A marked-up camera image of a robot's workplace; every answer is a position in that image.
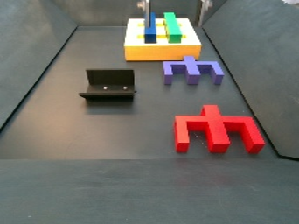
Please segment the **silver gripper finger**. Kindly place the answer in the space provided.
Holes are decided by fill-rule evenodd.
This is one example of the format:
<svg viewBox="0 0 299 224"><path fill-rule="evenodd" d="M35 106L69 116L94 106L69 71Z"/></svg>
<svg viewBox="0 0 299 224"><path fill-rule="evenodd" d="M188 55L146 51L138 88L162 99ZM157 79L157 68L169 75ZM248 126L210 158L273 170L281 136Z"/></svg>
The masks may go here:
<svg viewBox="0 0 299 224"><path fill-rule="evenodd" d="M202 26L204 24L205 14L212 7L213 7L213 0L201 0L200 26Z"/></svg>
<svg viewBox="0 0 299 224"><path fill-rule="evenodd" d="M145 26L151 26L151 0L141 0L137 6L143 10L145 13Z"/></svg>

